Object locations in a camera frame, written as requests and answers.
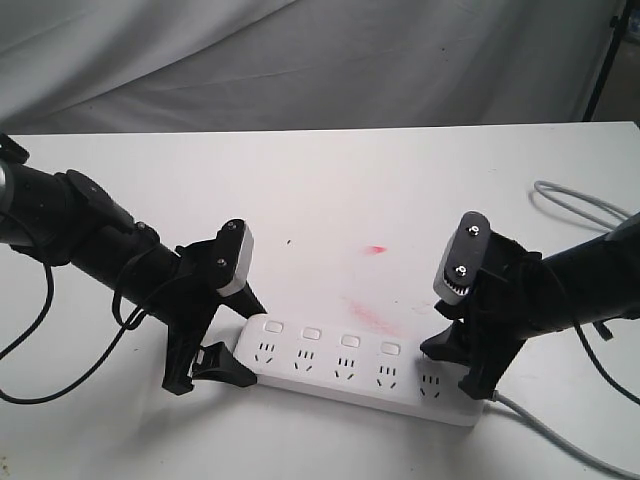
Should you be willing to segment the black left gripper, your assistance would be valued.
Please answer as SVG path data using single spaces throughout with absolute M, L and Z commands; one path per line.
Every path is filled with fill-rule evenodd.
M 191 392 L 196 380 L 241 388 L 257 383 L 256 374 L 224 342 L 202 344 L 220 306 L 228 306 L 243 318 L 263 313 L 263 305 L 246 281 L 233 282 L 229 297 L 216 291 L 215 239 L 178 246 L 178 269 L 160 292 L 162 311 L 169 317 L 162 387 L 175 395 Z

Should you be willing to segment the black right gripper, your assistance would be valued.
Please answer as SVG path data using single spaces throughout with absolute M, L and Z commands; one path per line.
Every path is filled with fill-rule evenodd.
M 457 305 L 439 298 L 436 311 L 451 321 L 441 333 L 424 340 L 429 359 L 469 365 L 458 382 L 473 400 L 488 400 L 524 345 L 516 331 L 524 317 L 521 282 L 516 270 L 528 255 L 516 241 L 491 232 L 483 264 L 468 295 Z

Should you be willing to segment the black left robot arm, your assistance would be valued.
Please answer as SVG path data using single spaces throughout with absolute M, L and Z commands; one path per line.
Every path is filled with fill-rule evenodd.
M 1 241 L 45 269 L 47 293 L 36 325 L 52 304 L 53 267 L 71 264 L 112 290 L 120 335 L 148 316 L 166 325 L 165 390 L 183 395 L 196 380 L 256 384 L 256 374 L 224 342 L 202 343 L 220 306 L 245 319 L 265 311 L 247 280 L 254 241 L 244 220 L 170 250 L 91 178 L 76 170 L 45 173 L 28 167 L 28 158 L 26 149 L 1 137 Z

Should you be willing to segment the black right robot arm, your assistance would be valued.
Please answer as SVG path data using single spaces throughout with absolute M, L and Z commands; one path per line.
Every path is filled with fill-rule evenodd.
M 433 284 L 450 325 L 424 340 L 429 359 L 467 367 L 459 388 L 491 397 L 527 340 L 585 324 L 639 317 L 639 217 L 551 256 L 529 251 L 468 211 L 450 237 Z

